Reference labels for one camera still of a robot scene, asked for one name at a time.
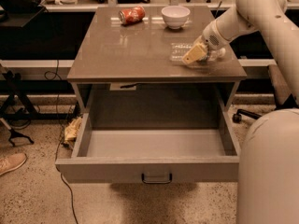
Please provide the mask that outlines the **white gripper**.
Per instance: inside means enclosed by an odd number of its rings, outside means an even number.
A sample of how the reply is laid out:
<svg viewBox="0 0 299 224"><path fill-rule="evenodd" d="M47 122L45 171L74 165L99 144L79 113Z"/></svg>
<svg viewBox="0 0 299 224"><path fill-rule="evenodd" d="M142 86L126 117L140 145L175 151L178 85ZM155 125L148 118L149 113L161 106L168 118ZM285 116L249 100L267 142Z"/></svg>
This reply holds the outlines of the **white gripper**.
<svg viewBox="0 0 299 224"><path fill-rule="evenodd" d="M208 54L208 49L218 50L230 43L227 37L227 25L218 20L212 21L193 41L193 46L183 55L182 61L190 64L196 61L202 61Z"/></svg>

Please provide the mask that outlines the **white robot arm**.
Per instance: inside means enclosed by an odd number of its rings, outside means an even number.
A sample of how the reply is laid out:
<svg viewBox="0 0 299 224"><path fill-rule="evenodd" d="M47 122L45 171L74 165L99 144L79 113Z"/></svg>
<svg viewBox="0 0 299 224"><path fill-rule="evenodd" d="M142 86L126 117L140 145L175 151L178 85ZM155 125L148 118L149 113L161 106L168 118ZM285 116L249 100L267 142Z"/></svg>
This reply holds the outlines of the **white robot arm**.
<svg viewBox="0 0 299 224"><path fill-rule="evenodd" d="M267 75L276 98L299 97L299 28L287 0L235 0L185 53L205 60L237 37L258 31L272 58ZM299 224L299 111L282 108L256 119L241 147L236 224Z"/></svg>

